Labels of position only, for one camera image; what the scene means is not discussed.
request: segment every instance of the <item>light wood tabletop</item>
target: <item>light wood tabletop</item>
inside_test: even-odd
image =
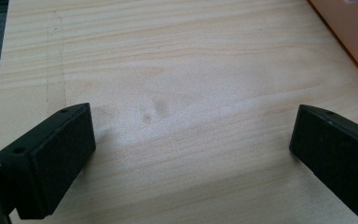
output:
[[[10,1],[0,149],[85,102],[95,154],[13,223],[358,223],[289,152],[300,104],[358,123],[358,67],[305,0]]]

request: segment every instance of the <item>screw hole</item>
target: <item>screw hole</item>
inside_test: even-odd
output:
[[[25,147],[16,147],[16,148],[14,148],[14,150],[13,150],[13,152],[15,153],[15,154],[20,154],[20,153],[22,153],[22,152],[24,152],[25,151]]]

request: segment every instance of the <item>wood grain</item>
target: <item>wood grain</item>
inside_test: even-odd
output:
[[[0,149],[83,102],[95,155],[13,223],[358,223],[288,149],[299,104],[358,122],[358,68],[307,1],[11,1]]]

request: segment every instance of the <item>orange object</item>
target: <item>orange object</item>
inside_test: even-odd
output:
[[[358,62],[358,0],[310,0]]]

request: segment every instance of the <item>black object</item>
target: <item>black object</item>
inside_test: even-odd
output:
[[[290,150],[358,216],[358,124],[301,105]]]
[[[95,150],[90,105],[53,114],[0,151],[0,224],[17,208],[42,219],[57,208]]]

